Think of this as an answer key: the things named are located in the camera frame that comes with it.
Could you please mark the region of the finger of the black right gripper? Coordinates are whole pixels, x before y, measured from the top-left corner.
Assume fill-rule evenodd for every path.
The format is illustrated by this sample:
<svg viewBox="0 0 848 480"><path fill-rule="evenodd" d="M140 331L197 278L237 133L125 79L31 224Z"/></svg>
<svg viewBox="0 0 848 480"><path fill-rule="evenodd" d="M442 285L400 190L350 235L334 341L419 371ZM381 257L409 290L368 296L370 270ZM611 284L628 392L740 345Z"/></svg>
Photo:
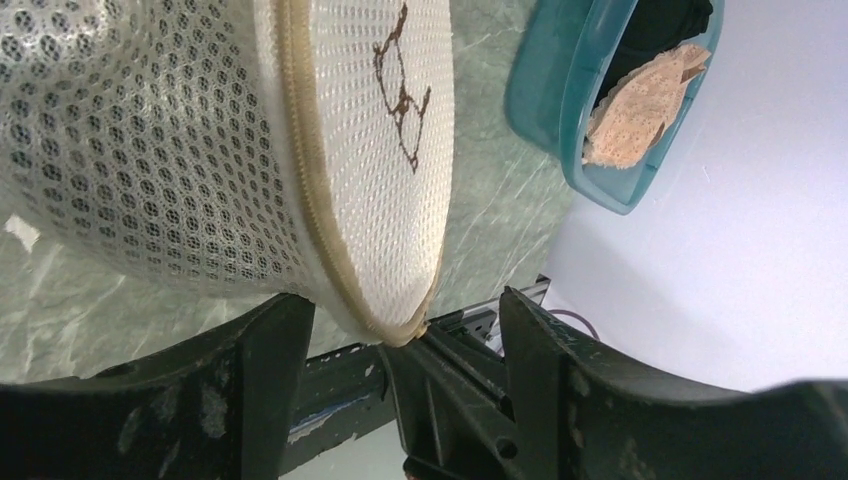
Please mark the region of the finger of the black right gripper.
<svg viewBox="0 0 848 480"><path fill-rule="evenodd" d="M436 327L380 350L410 479L520 479L504 360Z"/></svg>

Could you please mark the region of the beige mesh laundry bag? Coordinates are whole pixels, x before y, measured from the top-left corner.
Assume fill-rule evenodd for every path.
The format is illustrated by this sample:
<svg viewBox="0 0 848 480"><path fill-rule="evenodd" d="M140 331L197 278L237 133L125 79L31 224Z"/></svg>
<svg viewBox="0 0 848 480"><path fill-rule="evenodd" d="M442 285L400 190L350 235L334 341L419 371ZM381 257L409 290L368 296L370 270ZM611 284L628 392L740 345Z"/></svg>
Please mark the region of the beige mesh laundry bag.
<svg viewBox="0 0 848 480"><path fill-rule="evenodd" d="M446 1L5 1L1 196L124 274L423 334L452 194Z"/></svg>

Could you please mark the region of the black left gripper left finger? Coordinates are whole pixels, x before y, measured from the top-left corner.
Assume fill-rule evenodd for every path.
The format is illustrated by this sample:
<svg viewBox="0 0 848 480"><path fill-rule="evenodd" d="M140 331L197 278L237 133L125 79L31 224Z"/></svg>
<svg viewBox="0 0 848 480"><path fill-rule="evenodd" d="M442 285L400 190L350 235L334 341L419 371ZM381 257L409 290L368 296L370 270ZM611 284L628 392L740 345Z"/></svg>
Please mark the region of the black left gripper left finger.
<svg viewBox="0 0 848 480"><path fill-rule="evenodd" d="M89 378L3 385L2 477L279 477L314 311L278 295Z"/></svg>

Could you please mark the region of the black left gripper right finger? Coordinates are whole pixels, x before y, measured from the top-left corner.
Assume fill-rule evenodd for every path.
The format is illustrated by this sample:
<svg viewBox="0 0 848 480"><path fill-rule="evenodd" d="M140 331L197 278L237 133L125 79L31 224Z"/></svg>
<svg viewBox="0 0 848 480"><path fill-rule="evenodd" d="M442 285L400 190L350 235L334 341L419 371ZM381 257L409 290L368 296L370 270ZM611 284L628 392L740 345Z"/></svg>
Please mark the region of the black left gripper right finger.
<svg viewBox="0 0 848 480"><path fill-rule="evenodd" d="M847 385L755 393L646 365L530 302L501 324L524 479L843 479Z"/></svg>

